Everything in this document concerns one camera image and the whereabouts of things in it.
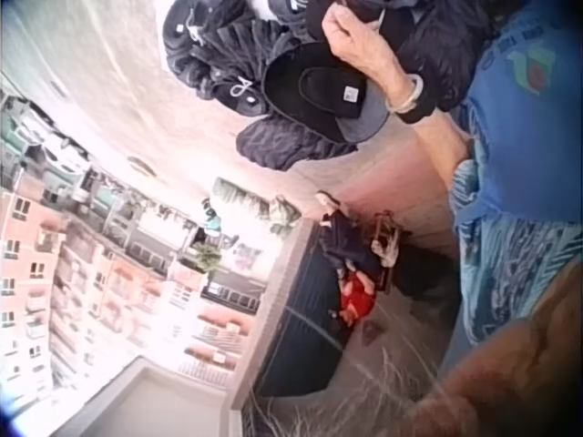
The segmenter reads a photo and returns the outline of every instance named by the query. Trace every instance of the red object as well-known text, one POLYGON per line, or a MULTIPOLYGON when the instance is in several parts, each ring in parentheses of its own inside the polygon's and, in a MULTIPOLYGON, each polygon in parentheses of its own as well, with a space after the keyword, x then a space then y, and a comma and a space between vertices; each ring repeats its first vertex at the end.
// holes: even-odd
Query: red object
POLYGON ((361 319, 373 310, 374 296, 364 292, 364 285, 353 272, 348 275, 348 281, 353 284, 353 292, 350 296, 341 294, 340 306, 343 310, 346 310, 352 304, 358 314, 358 318, 361 319))

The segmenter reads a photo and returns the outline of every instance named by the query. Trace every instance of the building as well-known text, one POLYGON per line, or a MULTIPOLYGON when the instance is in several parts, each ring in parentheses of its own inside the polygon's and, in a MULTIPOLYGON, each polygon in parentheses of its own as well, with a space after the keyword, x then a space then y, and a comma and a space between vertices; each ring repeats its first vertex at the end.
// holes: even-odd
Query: building
POLYGON ((124 248, 67 216, 50 321, 59 384, 94 391, 144 355, 225 388, 251 330, 250 312, 205 299, 208 275, 180 263, 167 242, 134 227, 124 248))
POLYGON ((3 171, 9 177, 3 178, 0 202, 0 378, 3 406, 12 413, 53 388, 49 301, 66 222, 42 205, 42 183, 18 166, 3 171))

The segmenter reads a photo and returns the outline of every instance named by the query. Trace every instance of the wooden chair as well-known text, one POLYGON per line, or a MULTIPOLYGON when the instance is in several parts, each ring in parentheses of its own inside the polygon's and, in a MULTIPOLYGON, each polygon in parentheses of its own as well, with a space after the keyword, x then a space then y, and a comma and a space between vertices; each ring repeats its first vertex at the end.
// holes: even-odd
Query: wooden chair
POLYGON ((389 294, 393 286, 394 264, 399 254, 399 243, 403 234, 403 227, 394 221, 393 213, 388 210, 376 213, 373 223, 364 233, 364 239, 369 244, 373 245, 375 241, 378 241, 382 246, 384 256, 380 258, 384 261, 385 267, 376 282, 376 289, 385 294, 389 294))

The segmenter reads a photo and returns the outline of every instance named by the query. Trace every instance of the wrist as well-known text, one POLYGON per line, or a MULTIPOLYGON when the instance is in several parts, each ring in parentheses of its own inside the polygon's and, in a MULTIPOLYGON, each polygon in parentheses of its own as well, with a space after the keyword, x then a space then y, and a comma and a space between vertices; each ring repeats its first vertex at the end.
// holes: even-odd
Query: wrist
POLYGON ((377 81, 391 107, 400 107, 413 94, 415 84, 394 59, 391 66, 384 70, 383 77, 377 81))

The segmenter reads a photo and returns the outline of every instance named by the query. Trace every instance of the person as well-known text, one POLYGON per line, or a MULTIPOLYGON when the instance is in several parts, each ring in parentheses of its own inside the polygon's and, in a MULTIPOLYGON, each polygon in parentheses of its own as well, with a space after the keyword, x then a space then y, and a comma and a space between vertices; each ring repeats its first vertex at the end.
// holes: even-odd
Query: person
POLYGON ((375 280, 382 266, 364 244, 360 230, 347 217, 343 204, 325 191, 318 191, 316 198, 325 209, 320 222, 319 243, 324 256, 336 269, 340 290, 341 309, 332 311, 331 315, 352 328, 373 310, 375 280))
MULTIPOLYGON (((476 68, 465 129, 438 108, 411 124, 450 191, 476 348, 391 435, 540 435, 578 389, 580 34, 559 12, 532 0, 508 21, 476 68)), ((415 109, 416 72, 370 25, 333 4, 322 29, 390 107, 415 109)))

